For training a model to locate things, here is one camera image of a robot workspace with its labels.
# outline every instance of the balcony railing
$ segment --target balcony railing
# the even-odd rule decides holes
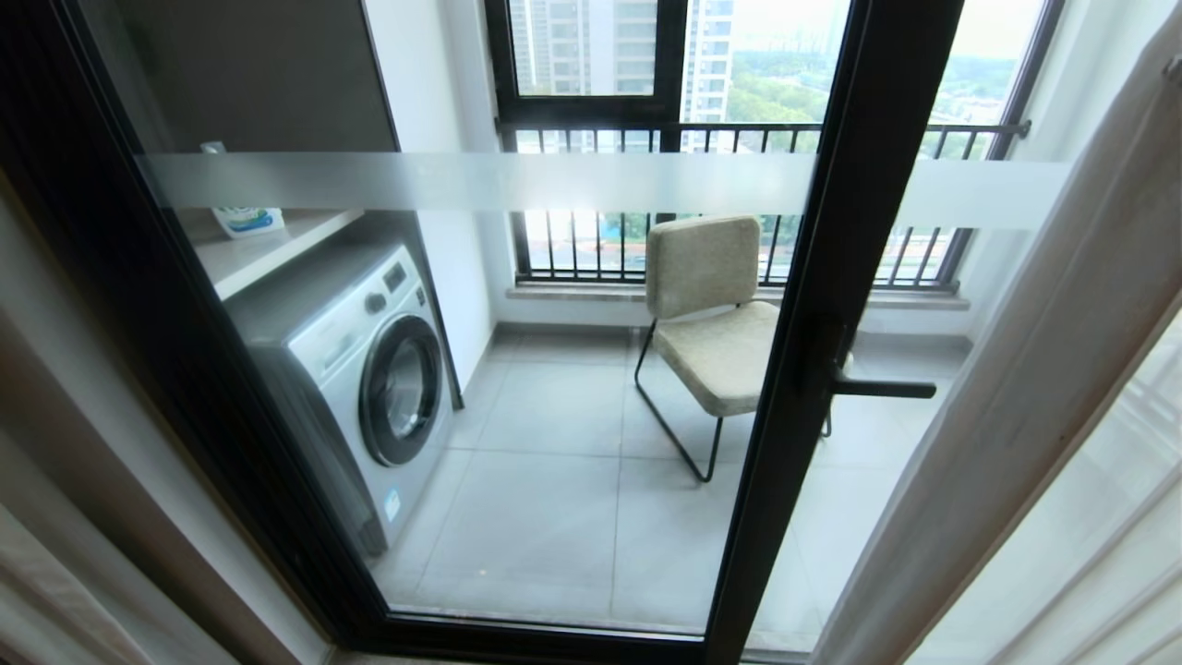
[[[703,124],[662,126],[500,128],[506,151],[520,152],[816,152],[820,123]],[[991,150],[1002,136],[1025,136],[1028,124],[931,124],[920,158],[1000,158]],[[644,281],[649,229],[691,211],[521,210],[512,213],[518,281]],[[764,214],[760,285],[787,280],[799,215]],[[955,292],[956,268],[972,234],[955,220],[934,228],[892,230],[875,288]]]

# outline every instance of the front-loading washing machine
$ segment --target front-loading washing machine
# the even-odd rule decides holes
[[[340,237],[227,302],[323,501],[370,559],[392,547],[450,431],[424,288],[405,246]]]

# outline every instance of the sky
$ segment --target sky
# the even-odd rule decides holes
[[[953,53],[1020,58],[1041,6],[1043,0],[966,0]],[[735,0],[734,32],[736,38],[798,31],[829,34],[836,21],[845,20],[847,7],[843,0]]]

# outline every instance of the wooden shelf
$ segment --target wooden shelf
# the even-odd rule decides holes
[[[363,209],[284,209],[284,229],[232,240],[208,209],[177,210],[181,226],[226,299],[362,216]]]

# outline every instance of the chair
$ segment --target chair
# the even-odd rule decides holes
[[[632,379],[694,476],[709,483],[719,455],[722,420],[759,408],[779,308],[758,301],[760,223],[753,216],[667,221],[649,232],[647,293],[649,326]],[[671,320],[730,306],[712,315]],[[706,474],[686,451],[641,386],[651,345],[706,413],[717,419]]]

